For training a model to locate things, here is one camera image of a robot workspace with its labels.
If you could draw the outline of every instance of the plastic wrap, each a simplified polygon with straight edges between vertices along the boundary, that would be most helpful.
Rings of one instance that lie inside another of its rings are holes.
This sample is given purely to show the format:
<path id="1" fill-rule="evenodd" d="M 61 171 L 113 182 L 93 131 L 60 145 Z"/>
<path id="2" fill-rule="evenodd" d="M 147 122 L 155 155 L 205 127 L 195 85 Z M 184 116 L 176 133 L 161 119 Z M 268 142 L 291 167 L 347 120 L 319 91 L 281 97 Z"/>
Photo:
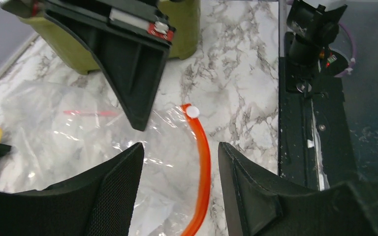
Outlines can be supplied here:
<path id="1" fill-rule="evenodd" d="M 121 110 L 84 89 L 23 82 L 2 104 L 22 157 L 20 191 L 44 189 L 142 142 L 129 235 L 194 235 L 208 205 L 211 166 L 205 134 L 199 120 L 186 115 L 187 106 L 153 111 L 140 132 Z"/>

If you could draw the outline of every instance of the marble countertop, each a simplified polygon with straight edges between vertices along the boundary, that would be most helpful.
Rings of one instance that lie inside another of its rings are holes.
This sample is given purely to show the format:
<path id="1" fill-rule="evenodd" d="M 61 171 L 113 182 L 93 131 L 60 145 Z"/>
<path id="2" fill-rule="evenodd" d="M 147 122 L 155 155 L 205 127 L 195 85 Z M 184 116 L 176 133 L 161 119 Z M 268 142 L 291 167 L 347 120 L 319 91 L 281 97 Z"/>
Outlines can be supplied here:
<path id="1" fill-rule="evenodd" d="M 218 143 L 229 142 L 255 163 L 274 173 L 278 169 L 278 3 L 205 0 L 201 11 L 199 49 L 187 60 L 167 63 L 154 109 L 188 102 L 200 109 L 211 149 L 213 182 L 198 235 L 221 236 L 228 232 Z M 119 106 L 102 73 L 77 74 L 41 38 L 0 79 L 0 103 L 23 80 L 85 88 Z M 0 127 L 8 129 L 1 107 Z M 2 141 L 11 144 L 11 134 L 5 132 Z M 20 168 L 14 155 L 0 159 L 0 191 L 17 192 L 8 179 Z"/>

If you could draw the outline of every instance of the orange tube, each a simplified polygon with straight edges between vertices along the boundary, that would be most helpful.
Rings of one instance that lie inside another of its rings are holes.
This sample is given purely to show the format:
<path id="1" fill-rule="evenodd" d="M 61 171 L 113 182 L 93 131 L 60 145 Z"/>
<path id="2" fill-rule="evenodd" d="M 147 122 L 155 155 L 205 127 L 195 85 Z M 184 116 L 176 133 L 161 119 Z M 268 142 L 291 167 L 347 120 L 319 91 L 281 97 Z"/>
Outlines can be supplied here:
<path id="1" fill-rule="evenodd" d="M 186 229 L 183 231 L 182 236 L 194 236 L 196 232 L 198 232 L 205 219 L 211 194 L 211 153 L 209 151 L 208 140 L 206 139 L 205 131 L 203 130 L 199 119 L 190 118 L 186 114 L 186 108 L 189 106 L 191 106 L 191 104 L 185 104 L 181 107 L 189 126 L 196 136 L 199 152 L 200 178 L 195 214 Z"/>

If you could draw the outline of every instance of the white cap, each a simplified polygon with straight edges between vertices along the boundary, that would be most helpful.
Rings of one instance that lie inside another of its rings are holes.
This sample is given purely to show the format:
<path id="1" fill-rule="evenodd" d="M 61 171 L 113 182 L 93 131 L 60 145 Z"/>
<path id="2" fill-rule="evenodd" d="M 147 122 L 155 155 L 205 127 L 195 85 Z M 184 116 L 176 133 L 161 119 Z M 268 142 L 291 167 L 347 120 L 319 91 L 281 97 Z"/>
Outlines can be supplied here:
<path id="1" fill-rule="evenodd" d="M 198 118 L 200 115 L 200 111 L 195 106 L 188 106 L 186 108 L 186 115 L 192 119 Z"/>

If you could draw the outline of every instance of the olive green container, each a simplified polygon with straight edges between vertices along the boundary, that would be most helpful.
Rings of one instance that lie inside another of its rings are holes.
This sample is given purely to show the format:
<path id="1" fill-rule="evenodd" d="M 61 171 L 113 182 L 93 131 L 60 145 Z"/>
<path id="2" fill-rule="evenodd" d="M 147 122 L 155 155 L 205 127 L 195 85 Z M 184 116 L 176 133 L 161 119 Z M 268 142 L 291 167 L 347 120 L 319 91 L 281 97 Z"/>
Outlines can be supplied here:
<path id="1" fill-rule="evenodd" d="M 50 45 L 57 55 L 77 73 L 87 75 L 92 70 L 99 70 L 98 64 L 76 39 L 44 17 L 20 18 L 30 25 Z"/>
<path id="2" fill-rule="evenodd" d="M 187 59 L 192 56 L 196 52 L 200 36 L 200 0 L 160 0 L 158 8 L 169 17 L 170 25 L 176 28 L 169 57 Z M 99 70 L 91 53 L 59 26 L 43 17 L 20 18 L 20 21 L 30 25 L 40 34 L 57 55 L 77 73 L 87 75 L 90 71 Z"/>

